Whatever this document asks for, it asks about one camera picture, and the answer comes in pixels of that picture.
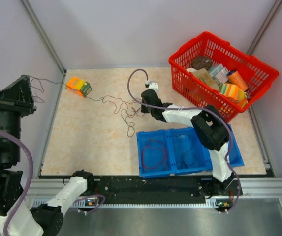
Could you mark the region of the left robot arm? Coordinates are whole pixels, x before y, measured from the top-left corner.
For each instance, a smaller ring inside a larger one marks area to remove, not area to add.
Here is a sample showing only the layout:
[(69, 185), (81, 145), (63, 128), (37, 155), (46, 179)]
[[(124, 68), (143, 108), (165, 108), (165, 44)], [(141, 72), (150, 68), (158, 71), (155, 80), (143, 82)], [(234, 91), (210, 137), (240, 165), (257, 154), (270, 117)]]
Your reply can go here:
[(28, 75), (0, 90), (0, 232), (4, 236), (55, 236), (64, 216), (81, 194), (93, 193), (93, 175), (83, 170), (72, 174), (68, 184), (52, 199), (29, 208), (25, 196), (31, 184), (21, 185), (22, 171), (11, 168), (24, 152), (33, 172), (30, 151), (21, 142), (21, 118), (36, 111)]

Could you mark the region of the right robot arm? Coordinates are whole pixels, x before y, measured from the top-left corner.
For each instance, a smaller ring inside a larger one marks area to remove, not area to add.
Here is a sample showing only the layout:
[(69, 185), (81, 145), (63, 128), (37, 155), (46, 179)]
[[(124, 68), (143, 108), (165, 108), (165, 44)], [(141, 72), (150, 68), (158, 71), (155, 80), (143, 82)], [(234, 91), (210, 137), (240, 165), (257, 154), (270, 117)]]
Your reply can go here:
[(218, 111), (212, 105), (190, 109), (163, 103), (154, 89), (142, 92), (141, 99), (141, 112), (149, 113), (155, 120), (179, 123), (195, 130), (210, 154), (214, 191), (220, 195), (229, 191), (235, 177), (229, 160), (233, 146), (232, 131)]

